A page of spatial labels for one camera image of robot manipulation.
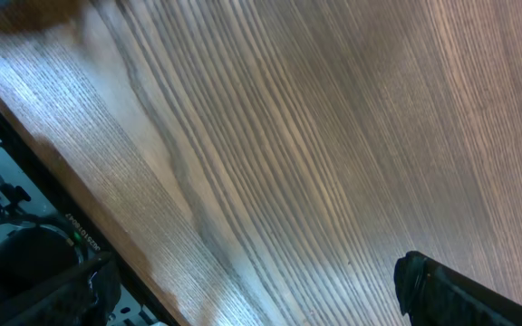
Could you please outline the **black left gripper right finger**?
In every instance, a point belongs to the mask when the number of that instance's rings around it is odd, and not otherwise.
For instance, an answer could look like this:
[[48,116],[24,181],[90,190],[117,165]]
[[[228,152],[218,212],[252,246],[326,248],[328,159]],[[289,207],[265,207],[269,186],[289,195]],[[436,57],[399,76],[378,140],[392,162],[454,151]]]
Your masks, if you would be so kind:
[[393,280],[412,325],[522,325],[522,305],[418,251],[397,260]]

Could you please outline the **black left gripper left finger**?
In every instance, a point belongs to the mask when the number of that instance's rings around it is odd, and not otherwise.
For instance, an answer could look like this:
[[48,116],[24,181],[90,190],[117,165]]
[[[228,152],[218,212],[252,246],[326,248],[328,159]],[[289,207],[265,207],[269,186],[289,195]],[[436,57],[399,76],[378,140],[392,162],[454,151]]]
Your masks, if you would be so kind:
[[0,303],[0,325],[105,325],[121,297],[113,255],[96,254]]

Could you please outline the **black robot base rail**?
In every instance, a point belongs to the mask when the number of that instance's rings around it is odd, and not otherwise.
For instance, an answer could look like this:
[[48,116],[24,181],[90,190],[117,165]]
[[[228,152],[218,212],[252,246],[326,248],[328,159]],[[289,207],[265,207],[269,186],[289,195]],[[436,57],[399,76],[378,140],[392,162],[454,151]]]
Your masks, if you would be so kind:
[[67,238],[86,260],[113,255],[121,298],[105,325],[172,325],[175,318],[117,253],[90,218],[0,112],[0,244],[21,229],[42,227]]

